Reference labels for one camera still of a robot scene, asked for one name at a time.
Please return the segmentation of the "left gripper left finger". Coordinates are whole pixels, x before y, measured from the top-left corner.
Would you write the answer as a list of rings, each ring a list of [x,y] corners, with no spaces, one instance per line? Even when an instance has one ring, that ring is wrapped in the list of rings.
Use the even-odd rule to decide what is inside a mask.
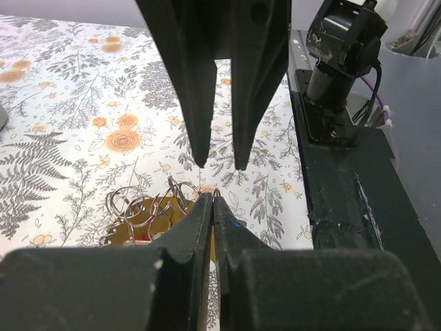
[[[142,248],[20,249],[1,262],[2,330],[205,330],[211,197]]]

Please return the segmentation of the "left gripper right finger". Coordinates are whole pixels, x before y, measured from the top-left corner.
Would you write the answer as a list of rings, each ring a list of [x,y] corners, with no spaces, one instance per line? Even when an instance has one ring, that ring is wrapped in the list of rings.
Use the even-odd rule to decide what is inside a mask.
[[[222,330],[431,330],[409,273],[376,249],[275,250],[213,200]]]

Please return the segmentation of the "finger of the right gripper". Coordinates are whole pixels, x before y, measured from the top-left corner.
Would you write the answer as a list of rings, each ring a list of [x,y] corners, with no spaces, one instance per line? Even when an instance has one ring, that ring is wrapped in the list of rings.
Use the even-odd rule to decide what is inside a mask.
[[[231,61],[234,162],[245,170],[288,66],[290,1],[216,1],[215,57]]]
[[[208,3],[136,2],[180,101],[192,156],[201,168],[209,154],[217,73],[203,18]]]

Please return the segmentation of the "red key tag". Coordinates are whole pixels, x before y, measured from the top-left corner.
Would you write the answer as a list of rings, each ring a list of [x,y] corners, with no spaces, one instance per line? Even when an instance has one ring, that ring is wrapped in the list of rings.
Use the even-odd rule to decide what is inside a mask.
[[[127,240],[120,244],[121,247],[143,247],[147,246],[151,243],[151,241],[144,240]]]

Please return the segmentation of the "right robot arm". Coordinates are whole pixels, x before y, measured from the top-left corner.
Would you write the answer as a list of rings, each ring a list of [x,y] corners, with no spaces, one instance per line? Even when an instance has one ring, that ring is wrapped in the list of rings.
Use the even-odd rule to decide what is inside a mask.
[[[290,1],[139,1],[181,104],[195,163],[209,155],[216,60],[231,62],[234,162],[244,170],[257,127],[287,71]],[[307,33],[317,61],[307,97],[339,110],[374,66],[395,1],[324,1]]]

